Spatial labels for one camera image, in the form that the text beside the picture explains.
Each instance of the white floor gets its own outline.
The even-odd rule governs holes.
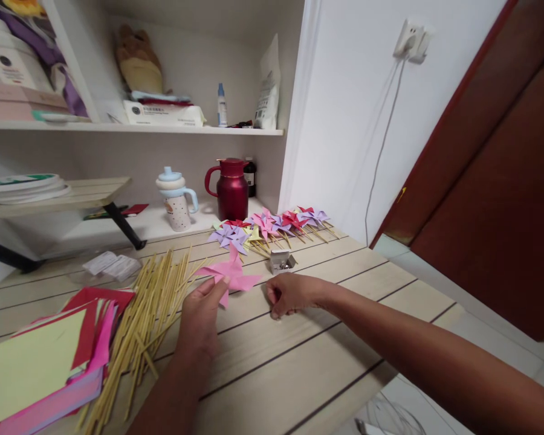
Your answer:
[[[422,281],[454,299],[467,313],[452,327],[451,331],[490,352],[522,373],[544,386],[544,343],[537,343],[522,331],[509,324],[491,309],[483,305],[457,284],[410,252],[408,247],[383,235],[374,249],[392,263],[412,273]],[[462,424],[451,417],[430,397],[411,384],[402,375],[388,384],[373,401],[368,402],[333,435],[358,435],[354,418],[373,425],[378,416],[386,416],[389,403],[401,406],[421,424],[428,435],[471,434]],[[393,435],[405,432],[395,426],[383,428]]]

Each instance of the cardboard box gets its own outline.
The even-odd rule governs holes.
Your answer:
[[[0,121],[36,121],[33,111],[69,114],[61,95],[0,83]]]
[[[135,101],[123,101],[129,124],[203,127],[206,119],[199,106],[143,105]]]
[[[296,260],[294,260],[290,250],[272,250],[270,254],[270,269],[273,276],[292,272],[294,266],[296,266]]]

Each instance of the white shelf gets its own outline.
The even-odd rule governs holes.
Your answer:
[[[198,212],[190,214],[191,227],[180,233],[176,233],[171,228],[162,202],[149,204],[148,208],[138,216],[128,217],[127,222],[141,240],[161,239],[209,229],[215,221],[219,220],[216,216],[217,207],[216,198],[200,198]],[[261,212],[262,203],[256,198],[250,198],[248,200],[248,215]],[[112,219],[95,219],[78,224],[43,257],[53,258],[97,246],[121,244],[128,246],[129,241]]]
[[[284,130],[232,129],[218,127],[161,127],[112,123],[46,123],[41,121],[0,121],[0,130],[217,134],[239,136],[282,136],[284,134]]]

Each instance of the wall outlet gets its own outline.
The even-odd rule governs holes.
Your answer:
[[[407,60],[413,63],[423,63],[430,39],[431,34],[427,32],[425,26],[406,19],[395,45],[393,56],[397,59],[407,57]]]

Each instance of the thermos lid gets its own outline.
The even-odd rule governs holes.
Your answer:
[[[222,175],[224,176],[244,176],[244,166],[246,162],[237,158],[225,158],[219,161]]]
[[[163,173],[159,174],[158,178],[161,181],[177,181],[181,178],[181,172],[173,172],[171,171],[171,166],[165,166]]]

